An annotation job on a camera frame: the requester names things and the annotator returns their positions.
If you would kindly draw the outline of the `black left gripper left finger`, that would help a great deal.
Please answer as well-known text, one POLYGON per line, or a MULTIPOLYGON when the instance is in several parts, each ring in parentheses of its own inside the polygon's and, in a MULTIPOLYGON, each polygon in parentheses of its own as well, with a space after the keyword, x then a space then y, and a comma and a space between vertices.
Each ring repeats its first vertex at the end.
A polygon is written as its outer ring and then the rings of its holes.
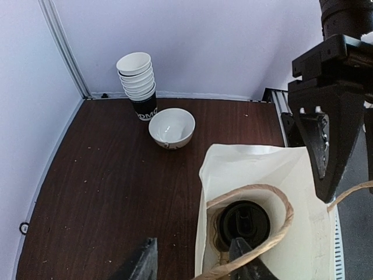
POLYGON ((157 271, 157 238, 147 238, 109 277, 109 280, 156 280, 157 271))

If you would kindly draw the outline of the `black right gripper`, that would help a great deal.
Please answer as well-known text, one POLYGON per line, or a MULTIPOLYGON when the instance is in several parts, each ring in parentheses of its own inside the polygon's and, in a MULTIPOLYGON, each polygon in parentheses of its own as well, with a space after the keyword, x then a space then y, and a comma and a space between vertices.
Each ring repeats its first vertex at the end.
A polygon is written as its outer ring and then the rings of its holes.
POLYGON ((292 62, 294 81, 288 85, 288 104, 304 139, 316 196, 324 203, 333 199, 363 123, 372 181, 373 130, 372 44, 346 35, 334 35, 292 62), (319 166, 320 154, 311 133, 316 125, 305 125, 305 117, 324 113, 329 118, 329 159, 326 170, 319 166))

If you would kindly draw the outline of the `cream paper bag with handles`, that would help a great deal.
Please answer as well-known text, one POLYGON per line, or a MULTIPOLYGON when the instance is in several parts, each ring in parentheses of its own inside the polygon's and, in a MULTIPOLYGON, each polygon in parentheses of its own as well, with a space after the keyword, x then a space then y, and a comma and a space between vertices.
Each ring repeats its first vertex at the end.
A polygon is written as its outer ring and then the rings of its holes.
POLYGON ((338 203, 321 201, 305 148, 212 145, 202 183, 196 279, 343 279, 338 203))

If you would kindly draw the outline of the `black plastic cup lid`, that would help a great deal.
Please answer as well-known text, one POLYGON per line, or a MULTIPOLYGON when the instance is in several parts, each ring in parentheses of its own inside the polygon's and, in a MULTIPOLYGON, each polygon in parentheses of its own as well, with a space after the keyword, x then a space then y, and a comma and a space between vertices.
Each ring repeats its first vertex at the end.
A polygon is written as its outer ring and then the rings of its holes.
POLYGON ((259 204, 241 200, 223 209, 217 229, 223 251, 228 251, 231 241, 238 237, 254 249, 269 237, 270 219, 259 204))

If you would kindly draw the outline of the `stack of paper cups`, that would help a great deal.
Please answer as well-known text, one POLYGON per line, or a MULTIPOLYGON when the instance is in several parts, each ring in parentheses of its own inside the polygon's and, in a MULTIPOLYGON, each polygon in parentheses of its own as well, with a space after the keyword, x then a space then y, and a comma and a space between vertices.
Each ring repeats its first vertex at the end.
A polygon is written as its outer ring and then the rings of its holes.
POLYGON ((152 58, 146 52, 133 52, 116 63, 119 79, 137 117, 150 121, 157 114, 156 81, 152 58))

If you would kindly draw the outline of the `brown pulp cup carrier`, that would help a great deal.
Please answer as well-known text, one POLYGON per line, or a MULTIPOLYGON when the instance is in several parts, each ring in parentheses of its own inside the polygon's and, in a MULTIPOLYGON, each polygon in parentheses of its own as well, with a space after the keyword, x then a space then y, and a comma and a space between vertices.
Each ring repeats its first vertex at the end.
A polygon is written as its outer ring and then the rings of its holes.
POLYGON ((222 211, 223 209, 220 208, 214 212, 211 212, 210 215, 207 216, 207 236, 209 237, 209 244, 212 251, 217 256, 216 266, 227 264, 229 262, 228 252, 221 249, 221 242, 219 241, 218 237, 218 221, 222 211))

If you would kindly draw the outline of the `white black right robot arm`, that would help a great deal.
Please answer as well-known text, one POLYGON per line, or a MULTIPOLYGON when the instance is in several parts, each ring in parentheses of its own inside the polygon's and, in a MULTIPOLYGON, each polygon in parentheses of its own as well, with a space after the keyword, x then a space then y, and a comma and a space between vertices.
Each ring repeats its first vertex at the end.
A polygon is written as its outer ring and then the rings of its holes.
POLYGON ((316 196, 328 203, 361 128, 372 159, 371 1, 321 1, 323 42, 292 63, 288 105, 307 147, 316 196))

